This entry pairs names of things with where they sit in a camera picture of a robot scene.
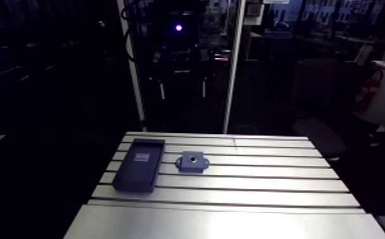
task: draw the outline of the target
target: dark blue tray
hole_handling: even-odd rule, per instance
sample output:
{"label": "dark blue tray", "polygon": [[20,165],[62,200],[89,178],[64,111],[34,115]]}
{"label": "dark blue tray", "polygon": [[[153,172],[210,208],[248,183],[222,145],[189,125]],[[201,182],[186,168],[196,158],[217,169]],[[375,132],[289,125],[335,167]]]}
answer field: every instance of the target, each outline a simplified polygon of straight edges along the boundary
{"label": "dark blue tray", "polygon": [[152,193],[164,152],[164,140],[133,140],[112,181],[114,188],[118,191]]}

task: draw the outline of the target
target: cable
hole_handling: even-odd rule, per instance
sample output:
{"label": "cable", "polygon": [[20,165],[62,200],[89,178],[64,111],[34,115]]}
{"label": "cable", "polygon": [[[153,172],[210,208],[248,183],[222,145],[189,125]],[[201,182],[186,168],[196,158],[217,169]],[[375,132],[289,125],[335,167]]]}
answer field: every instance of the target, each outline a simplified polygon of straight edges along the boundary
{"label": "cable", "polygon": [[125,6],[121,11],[120,11],[120,17],[126,21],[129,20],[129,18],[127,16],[125,16],[126,12],[128,11],[129,8],[131,8],[132,6],[138,4],[139,2],[141,2],[143,0],[134,0],[133,2],[127,4],[127,6]]}
{"label": "cable", "polygon": [[125,52],[127,59],[129,59],[132,62],[136,62],[136,59],[133,58],[127,50],[127,38],[129,37],[129,34],[131,34],[131,33],[132,33],[132,29],[129,27],[129,28],[127,28],[127,31],[126,31],[125,35],[123,36],[123,44],[125,46],[124,52]]}

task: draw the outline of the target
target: aluminum table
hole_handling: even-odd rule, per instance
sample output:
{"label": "aluminum table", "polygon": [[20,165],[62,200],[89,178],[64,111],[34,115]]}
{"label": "aluminum table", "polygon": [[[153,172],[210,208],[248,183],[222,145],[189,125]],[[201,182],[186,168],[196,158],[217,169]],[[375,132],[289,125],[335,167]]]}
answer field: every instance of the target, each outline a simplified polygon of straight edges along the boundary
{"label": "aluminum table", "polygon": [[[164,139],[152,194],[111,182],[134,139]],[[180,173],[203,151],[202,174]],[[306,137],[128,132],[66,239],[385,238]]]}

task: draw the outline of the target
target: fire extinguisher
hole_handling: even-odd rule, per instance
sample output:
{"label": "fire extinguisher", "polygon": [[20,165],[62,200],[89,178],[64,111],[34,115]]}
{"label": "fire extinguisher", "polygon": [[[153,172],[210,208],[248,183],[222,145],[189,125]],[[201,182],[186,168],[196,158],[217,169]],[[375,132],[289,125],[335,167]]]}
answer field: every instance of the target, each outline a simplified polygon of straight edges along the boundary
{"label": "fire extinguisher", "polygon": [[360,92],[356,96],[354,106],[356,112],[366,110],[367,107],[370,105],[371,101],[374,99],[379,88],[381,87],[381,80],[384,77],[384,73],[382,72],[382,70],[377,70],[375,72],[379,72],[379,78],[367,79],[365,84],[361,87]]}

